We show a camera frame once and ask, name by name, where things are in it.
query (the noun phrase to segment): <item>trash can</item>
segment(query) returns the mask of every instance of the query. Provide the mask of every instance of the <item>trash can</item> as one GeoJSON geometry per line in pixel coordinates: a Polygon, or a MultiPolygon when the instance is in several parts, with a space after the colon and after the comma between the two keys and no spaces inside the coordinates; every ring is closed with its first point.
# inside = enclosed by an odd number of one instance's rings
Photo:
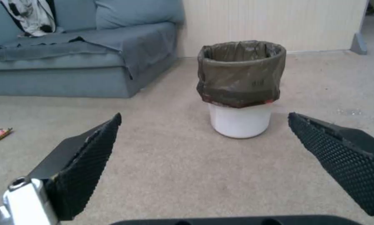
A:
{"type": "Polygon", "coordinates": [[[280,98],[286,50],[264,41],[204,46],[198,55],[197,91],[209,104],[211,124],[232,138],[261,134],[271,103],[280,98]]]}

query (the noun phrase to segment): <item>screw hole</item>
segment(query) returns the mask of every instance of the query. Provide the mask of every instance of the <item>screw hole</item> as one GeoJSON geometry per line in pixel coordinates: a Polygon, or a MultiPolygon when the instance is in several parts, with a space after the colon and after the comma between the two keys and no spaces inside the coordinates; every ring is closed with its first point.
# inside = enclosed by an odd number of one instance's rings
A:
{"type": "Polygon", "coordinates": [[[23,182],[25,182],[26,179],[24,177],[20,177],[20,178],[17,178],[16,180],[14,180],[12,182],[12,185],[13,186],[16,186],[16,185],[19,185],[19,184],[22,184],[23,182]]]}
{"type": "Polygon", "coordinates": [[[176,222],[175,225],[191,225],[191,223],[189,223],[187,221],[179,221],[179,222],[176,222]]]}
{"type": "Polygon", "coordinates": [[[282,223],[275,219],[265,219],[262,221],[261,225],[282,225],[282,223]]]}

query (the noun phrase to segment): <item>white cloth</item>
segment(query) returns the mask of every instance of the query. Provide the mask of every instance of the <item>white cloth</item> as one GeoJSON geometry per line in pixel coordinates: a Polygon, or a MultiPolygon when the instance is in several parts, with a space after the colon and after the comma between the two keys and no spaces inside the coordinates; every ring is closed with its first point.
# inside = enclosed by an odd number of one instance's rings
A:
{"type": "Polygon", "coordinates": [[[24,31],[34,37],[41,37],[47,33],[41,27],[48,25],[52,32],[56,30],[55,20],[51,8],[46,0],[1,0],[8,12],[18,20],[24,31]],[[20,13],[15,15],[10,4],[14,4],[20,13]]]}

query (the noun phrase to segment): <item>silver metal part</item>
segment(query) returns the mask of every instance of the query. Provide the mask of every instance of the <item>silver metal part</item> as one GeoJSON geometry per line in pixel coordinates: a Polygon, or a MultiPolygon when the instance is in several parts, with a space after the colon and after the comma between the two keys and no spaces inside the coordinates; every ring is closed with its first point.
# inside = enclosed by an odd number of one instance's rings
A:
{"type": "Polygon", "coordinates": [[[20,177],[8,185],[0,207],[0,225],[60,225],[43,182],[20,177]]]}

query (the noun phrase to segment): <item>trash bag rim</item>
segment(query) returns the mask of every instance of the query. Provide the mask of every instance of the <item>trash bag rim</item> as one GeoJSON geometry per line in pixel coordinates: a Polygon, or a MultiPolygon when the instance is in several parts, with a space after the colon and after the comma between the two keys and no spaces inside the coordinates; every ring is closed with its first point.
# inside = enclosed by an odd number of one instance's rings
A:
{"type": "Polygon", "coordinates": [[[205,45],[201,48],[201,51],[198,54],[198,58],[201,58],[202,61],[205,61],[207,64],[211,65],[228,65],[228,66],[243,66],[243,65],[252,65],[256,63],[262,63],[268,60],[272,60],[275,58],[282,57],[283,55],[287,54],[287,50],[281,45],[281,44],[276,44],[268,41],[259,41],[259,40],[247,40],[247,41],[229,41],[229,42],[223,42],[223,43],[218,43],[218,44],[213,44],[213,45],[205,45]],[[256,60],[245,60],[245,61],[218,61],[214,60],[208,57],[205,57],[204,51],[207,48],[213,47],[215,45],[221,45],[221,44],[235,44],[235,43],[250,43],[250,42],[258,42],[258,43],[266,43],[266,44],[272,44],[276,47],[280,48],[280,52],[277,55],[274,55],[272,57],[266,57],[262,59],[256,59],[256,60]]]}

